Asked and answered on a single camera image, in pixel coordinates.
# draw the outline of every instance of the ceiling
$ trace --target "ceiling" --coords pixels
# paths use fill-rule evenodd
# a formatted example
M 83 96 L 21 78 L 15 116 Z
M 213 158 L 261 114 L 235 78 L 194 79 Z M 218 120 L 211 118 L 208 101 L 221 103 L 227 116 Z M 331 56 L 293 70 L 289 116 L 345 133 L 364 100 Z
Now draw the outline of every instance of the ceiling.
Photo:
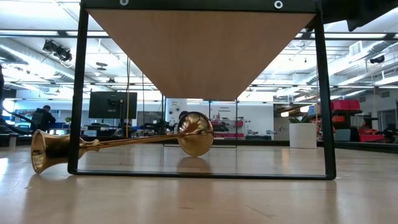
M 76 54 L 76 38 L 60 37 L 57 32 L 77 30 L 79 8 L 79 1 L 76 0 L 0 1 L 0 62 L 6 57 L 20 58 L 22 62 L 28 62 L 28 65 L 15 63 L 6 66 L 6 83 L 8 83 L 6 87 L 42 92 L 41 97 L 46 93 L 51 93 L 53 95 L 49 96 L 52 98 L 65 98 L 65 94 L 57 94 L 57 90 L 61 93 L 71 92 L 74 60 L 62 65 L 57 57 L 48 55 L 42 48 L 45 40 L 51 39 L 58 45 L 70 49 L 73 55 Z M 394 9 L 364 27 L 357 28 L 353 33 L 359 33 L 358 38 L 362 38 L 361 36 L 365 35 L 363 33 L 378 33 L 379 35 L 380 33 L 396 33 L 398 23 L 394 18 L 397 16 L 398 9 Z M 46 30 L 49 36 L 47 38 L 34 37 L 34 33 L 27 30 Z M 89 30 L 101 31 L 102 28 L 90 17 Z M 346 22 L 326 24 L 325 32 L 348 32 Z M 331 95 L 351 97 L 356 95 L 350 95 L 351 93 L 364 94 L 365 90 L 372 85 L 386 86 L 398 82 L 396 78 L 398 46 L 395 45 L 395 41 L 363 41 L 361 54 L 350 57 L 349 47 L 357 42 L 350 38 L 326 42 L 330 84 L 335 86 L 331 89 Z M 274 96 L 274 101 L 315 100 L 317 98 L 315 49 L 313 40 L 292 40 L 238 99 L 262 101 L 265 95 L 271 94 Z M 369 59 L 381 54 L 385 55 L 385 62 L 369 63 Z M 97 62 L 108 64 L 106 70 L 97 70 L 99 67 Z M 88 39 L 85 96 L 89 97 L 90 90 L 125 91 L 127 62 L 126 54 L 109 37 Z M 142 74 L 134 62 L 131 62 L 129 73 L 130 83 L 136 83 L 131 85 L 130 89 L 139 92 L 139 98 L 143 97 L 143 90 L 145 95 L 148 95 L 146 100 L 161 97 L 156 86 Z M 116 83 L 106 85 L 110 78 L 114 78 Z M 144 83 L 145 86 L 140 86 L 138 83 Z M 341 86 L 357 85 L 365 86 L 365 88 L 341 88 Z

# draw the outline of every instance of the black jacket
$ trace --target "black jacket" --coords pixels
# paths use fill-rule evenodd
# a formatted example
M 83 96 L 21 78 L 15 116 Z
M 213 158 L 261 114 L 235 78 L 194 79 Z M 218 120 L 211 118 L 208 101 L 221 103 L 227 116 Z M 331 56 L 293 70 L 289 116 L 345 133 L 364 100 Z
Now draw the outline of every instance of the black jacket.
M 37 129 L 46 131 L 48 130 L 50 123 L 55 123 L 55 118 L 46 110 L 37 108 L 37 110 L 33 113 L 32 121 L 36 124 Z

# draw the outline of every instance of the brass horn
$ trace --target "brass horn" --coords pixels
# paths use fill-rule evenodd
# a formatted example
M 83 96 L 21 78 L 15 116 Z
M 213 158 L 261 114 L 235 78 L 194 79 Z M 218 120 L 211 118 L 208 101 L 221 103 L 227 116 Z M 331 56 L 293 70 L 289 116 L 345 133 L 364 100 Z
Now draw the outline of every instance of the brass horn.
M 94 140 L 86 142 L 80 138 L 79 159 L 88 151 L 98 152 L 102 148 L 125 146 L 170 139 L 178 139 L 182 150 L 189 156 L 197 157 L 210 150 L 213 144 L 213 126 L 202 113 L 189 112 L 181 118 L 178 124 L 178 134 L 145 137 L 138 139 L 122 139 L 114 141 Z M 54 136 L 37 130 L 32 138 L 32 166 L 37 174 L 56 164 L 68 162 L 70 150 L 69 135 Z

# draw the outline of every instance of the person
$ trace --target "person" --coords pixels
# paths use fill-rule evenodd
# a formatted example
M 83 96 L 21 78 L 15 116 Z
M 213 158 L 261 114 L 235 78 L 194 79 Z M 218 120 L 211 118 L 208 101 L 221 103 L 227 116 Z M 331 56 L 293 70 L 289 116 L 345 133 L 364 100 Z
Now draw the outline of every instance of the person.
M 388 143 L 393 143 L 396 139 L 394 136 L 398 135 L 396 125 L 388 124 L 387 128 L 383 131 L 384 138 L 387 139 Z
M 37 110 L 32 115 L 32 121 L 36 124 L 37 129 L 47 131 L 49 124 L 55 123 L 55 118 L 50 113 L 51 107 L 49 105 L 43 106 L 42 109 Z

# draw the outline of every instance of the fluorescent light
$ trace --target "fluorescent light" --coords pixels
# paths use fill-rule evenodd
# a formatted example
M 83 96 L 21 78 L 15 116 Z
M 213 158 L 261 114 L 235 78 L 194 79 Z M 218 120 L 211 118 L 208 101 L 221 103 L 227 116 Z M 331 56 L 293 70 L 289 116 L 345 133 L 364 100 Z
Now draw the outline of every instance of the fluorescent light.
M 385 78 L 383 80 L 377 81 L 375 84 L 376 85 L 385 85 L 385 84 L 393 83 L 393 82 L 398 82 L 398 76 Z
M 379 86 L 379 88 L 398 88 L 398 86 Z
M 68 35 L 71 36 L 77 36 L 77 31 L 67 31 Z M 108 33 L 106 33 L 105 31 L 88 31 L 87 32 L 87 36 L 88 37 L 94 37 L 94 36 L 108 36 Z
M 335 100 L 337 98 L 340 98 L 341 96 L 330 96 L 330 100 Z
M 310 110 L 310 106 L 303 106 L 302 108 L 300 108 L 300 112 L 302 112 L 302 113 L 308 113 L 309 110 Z
M 338 86 L 338 88 L 374 88 L 373 86 Z
M 74 83 L 55 83 L 56 85 L 74 85 Z
M 295 105 L 313 105 L 315 102 L 294 102 Z
M 32 85 L 52 85 L 50 82 L 26 82 L 26 81 L 19 81 L 19 82 L 4 82 L 5 85 L 15 85 L 18 84 L 32 84 Z
M 277 87 L 293 87 L 293 85 L 251 85 L 251 87 L 272 87 L 272 88 L 277 88 Z
M 95 85 L 117 85 L 117 86 L 126 86 L 127 83 L 94 83 Z
M 0 30 L 0 35 L 59 35 L 57 31 L 42 30 Z
M 365 92 L 366 90 L 359 90 L 359 91 L 355 91 L 355 92 L 353 92 L 353 93 L 348 93 L 347 95 L 345 95 L 345 96 L 355 96 L 355 95 L 357 95 L 357 94 L 360 94 L 360 93 L 363 93 L 363 92 Z
M 49 100 L 44 98 L 31 98 L 31 99 L 23 99 L 23 100 Z
M 356 34 L 356 33 L 341 33 L 331 34 L 326 33 L 325 38 L 327 39 L 378 39 L 385 38 L 387 34 Z

